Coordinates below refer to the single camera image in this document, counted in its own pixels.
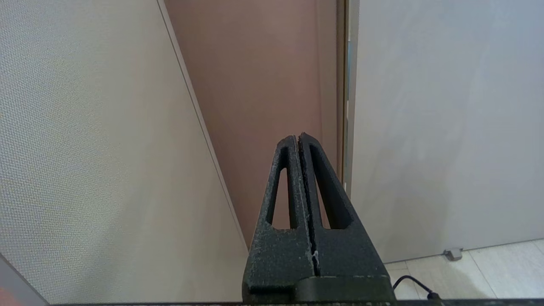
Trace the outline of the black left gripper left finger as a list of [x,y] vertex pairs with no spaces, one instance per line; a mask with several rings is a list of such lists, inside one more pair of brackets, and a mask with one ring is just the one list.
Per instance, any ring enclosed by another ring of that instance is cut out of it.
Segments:
[[[289,229],[272,221],[280,174],[287,172]],[[244,303],[295,303],[297,283],[314,275],[309,213],[297,138],[279,141],[242,280]]]

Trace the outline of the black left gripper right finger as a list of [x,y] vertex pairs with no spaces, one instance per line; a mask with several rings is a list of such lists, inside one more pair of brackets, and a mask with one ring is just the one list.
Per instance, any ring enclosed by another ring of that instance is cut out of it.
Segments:
[[321,144],[299,136],[311,255],[318,276],[387,277],[388,273]]

